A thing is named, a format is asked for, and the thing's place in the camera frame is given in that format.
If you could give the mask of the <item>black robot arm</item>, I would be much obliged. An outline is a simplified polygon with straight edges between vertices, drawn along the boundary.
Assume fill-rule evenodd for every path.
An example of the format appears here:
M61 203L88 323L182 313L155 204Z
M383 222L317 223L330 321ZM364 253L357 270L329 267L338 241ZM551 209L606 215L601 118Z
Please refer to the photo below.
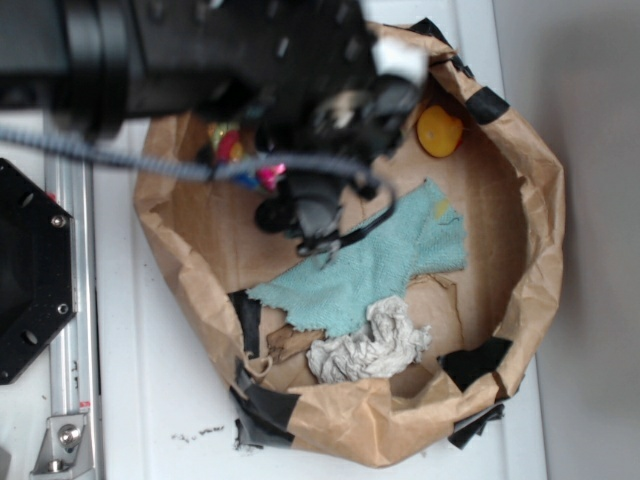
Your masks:
M43 109L55 134L9 126L3 141L69 159L190 181L282 167L257 210L301 256L363 240L392 214L341 234L340 197L374 198L371 170L395 152L427 56L377 37L357 1L5 1L1 105ZM238 164L172 163L99 148L128 120L191 112L256 131Z

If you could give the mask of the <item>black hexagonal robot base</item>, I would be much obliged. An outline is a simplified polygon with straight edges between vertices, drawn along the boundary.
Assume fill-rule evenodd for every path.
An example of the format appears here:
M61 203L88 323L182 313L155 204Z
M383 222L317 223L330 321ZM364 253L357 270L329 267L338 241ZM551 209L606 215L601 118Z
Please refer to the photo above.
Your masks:
M1 160L1 384L15 382L74 317L73 217Z

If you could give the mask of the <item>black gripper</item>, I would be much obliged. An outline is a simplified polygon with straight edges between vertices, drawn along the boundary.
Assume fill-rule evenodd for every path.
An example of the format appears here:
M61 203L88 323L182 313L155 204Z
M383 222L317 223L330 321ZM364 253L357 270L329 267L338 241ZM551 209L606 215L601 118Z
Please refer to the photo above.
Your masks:
M356 1L225 1L208 19L195 112L255 134L259 166L283 165L257 225L302 257L367 234L341 232L346 188L372 199L426 82L428 56L368 24Z

